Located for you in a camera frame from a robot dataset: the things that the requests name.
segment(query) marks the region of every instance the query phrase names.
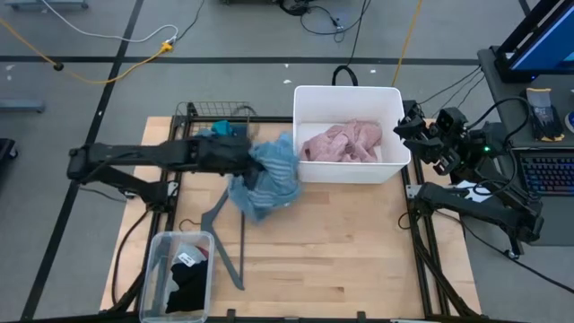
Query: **wire basket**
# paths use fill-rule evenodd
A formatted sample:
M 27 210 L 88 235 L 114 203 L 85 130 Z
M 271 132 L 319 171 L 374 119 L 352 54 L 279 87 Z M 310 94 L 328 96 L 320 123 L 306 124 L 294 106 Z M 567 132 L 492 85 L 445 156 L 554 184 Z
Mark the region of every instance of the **wire basket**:
M 213 122 L 229 120 L 232 125 L 247 124 L 247 134 L 253 140 L 259 133 L 259 124 L 251 123 L 256 111 L 245 101 L 182 101 L 176 107 L 177 116 L 192 118 L 190 135 L 202 129 L 211 129 Z

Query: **blue cloth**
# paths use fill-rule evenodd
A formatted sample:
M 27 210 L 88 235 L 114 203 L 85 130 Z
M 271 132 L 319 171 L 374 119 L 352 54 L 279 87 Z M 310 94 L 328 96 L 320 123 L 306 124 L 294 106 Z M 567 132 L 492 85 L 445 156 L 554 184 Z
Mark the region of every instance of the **blue cloth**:
M 293 152 L 291 135 L 283 133 L 274 143 L 254 146 L 249 154 L 265 170 L 259 173 L 257 184 L 248 190 L 242 177 L 230 179 L 228 192 L 231 201 L 255 222 L 265 219 L 271 211 L 289 206 L 300 195 L 297 180 L 299 158 Z
M 231 124 L 227 120 L 213 122 L 212 128 L 201 128 L 197 130 L 199 136 L 212 136 L 212 135 L 235 135 Z

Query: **concrete floor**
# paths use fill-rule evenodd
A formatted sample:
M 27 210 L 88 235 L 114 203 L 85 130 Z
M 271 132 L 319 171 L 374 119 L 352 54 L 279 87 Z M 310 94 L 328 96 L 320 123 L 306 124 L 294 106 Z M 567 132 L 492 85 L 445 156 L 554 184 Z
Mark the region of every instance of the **concrete floor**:
M 88 11 L 62 8 L 62 12 L 87 31 L 122 35 L 140 1 L 90 1 Z M 343 25 L 354 21 L 361 8 L 360 1 L 321 4 Z M 196 0 L 144 0 L 134 37 L 147 35 L 165 23 L 182 29 L 198 5 Z M 415 0 L 373 1 L 361 27 L 355 56 L 399 57 L 415 6 Z M 49 55 L 84 57 L 82 60 L 88 62 L 92 57 L 92 61 L 100 62 L 67 63 L 66 68 L 92 79 L 108 77 L 119 41 L 87 38 L 41 10 L 13 12 L 0 6 L 0 17 Z M 407 57 L 466 60 L 420 61 L 434 65 L 409 63 L 401 69 L 396 86 L 405 99 L 426 99 L 473 70 L 476 51 L 500 44 L 523 17 L 518 0 L 425 2 Z M 332 27 L 320 13 L 306 19 L 318 29 L 330 31 Z M 126 56 L 148 57 L 170 33 L 163 31 L 146 43 L 130 44 Z M 298 18 L 286 15 L 265 0 L 237 0 L 230 6 L 206 0 L 197 25 L 167 55 L 196 60 L 145 65 L 115 84 L 106 101 L 101 99 L 103 85 L 78 83 L 44 63 L 22 62 L 22 57 L 33 53 L 0 29 L 0 97 L 42 99 L 48 107 L 43 114 L 11 113 L 0 117 L 0 136 L 15 139 L 21 151 L 5 173 L 0 191 L 0 320 L 21 317 L 68 189 L 67 151 L 84 143 L 98 107 L 107 108 L 97 141 L 111 144 L 139 143 L 146 118 L 172 115 L 182 100 L 247 100 L 260 115 L 290 116 L 294 88 L 330 83 L 336 65 L 312 64 L 311 59 L 307 64 L 291 63 L 288 67 L 284 63 L 300 61 L 297 57 L 348 57 L 353 39 L 354 30 L 347 33 L 341 44 L 334 43 L 330 36 L 311 35 L 301 28 Z M 230 59 L 221 60 L 224 64 L 207 64 L 214 62 L 209 60 L 213 57 Z M 249 57 L 260 59 L 248 61 Z M 285 59 L 264 64 L 273 57 Z M 361 85 L 390 85 L 395 65 L 381 62 L 384 64 L 372 60 L 352 66 Z M 120 71 L 130 65 L 122 64 Z M 340 84 L 347 82 L 341 75 Z M 455 104 L 465 93 L 462 91 L 453 100 Z M 424 106 L 425 112 L 436 111 L 448 96 L 430 101 Z M 482 82 L 462 109 L 473 120 L 491 104 L 486 82 Z M 98 188 L 116 194 L 112 189 Z M 120 203 L 79 192 L 36 319 L 97 312 L 123 208 Z M 497 228 L 484 223 L 469 224 L 485 239 L 506 248 L 507 242 Z M 485 314 L 497 319 L 571 322 L 572 295 L 494 254 L 472 237 L 467 246 Z M 528 248 L 522 259 L 541 272 L 574 285 L 574 249 Z

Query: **clear plastic container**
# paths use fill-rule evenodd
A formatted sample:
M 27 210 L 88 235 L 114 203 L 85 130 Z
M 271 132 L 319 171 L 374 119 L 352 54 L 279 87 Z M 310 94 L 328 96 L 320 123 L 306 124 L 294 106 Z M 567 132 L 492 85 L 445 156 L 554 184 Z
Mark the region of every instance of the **clear plastic container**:
M 182 262 L 179 260 L 182 259 L 181 250 L 190 246 L 201 248 L 208 253 L 204 309 L 166 314 L 170 293 L 178 289 L 177 284 L 172 280 L 171 266 L 174 261 Z M 153 237 L 143 283 L 140 321 L 144 323 L 205 322 L 211 303 L 214 252 L 213 236 L 205 231 L 162 232 Z

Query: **cable plug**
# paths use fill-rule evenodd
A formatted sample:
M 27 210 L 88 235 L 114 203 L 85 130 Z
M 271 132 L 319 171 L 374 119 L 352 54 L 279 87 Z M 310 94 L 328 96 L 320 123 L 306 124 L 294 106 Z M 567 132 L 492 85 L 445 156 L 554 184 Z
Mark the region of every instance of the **cable plug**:
M 165 40 L 164 42 L 173 45 L 176 43 L 176 40 L 178 39 L 178 35 L 173 35 L 172 38 Z
M 333 17 L 329 17 L 329 19 L 331 19 L 331 23 L 337 28 L 339 29 L 339 22 L 333 18 Z
M 57 62 L 54 66 L 54 69 L 57 70 L 58 72 L 60 72 L 61 70 L 64 69 L 64 64 Z
M 164 41 L 161 43 L 161 53 L 167 53 L 173 50 L 173 45 L 169 44 L 169 42 Z

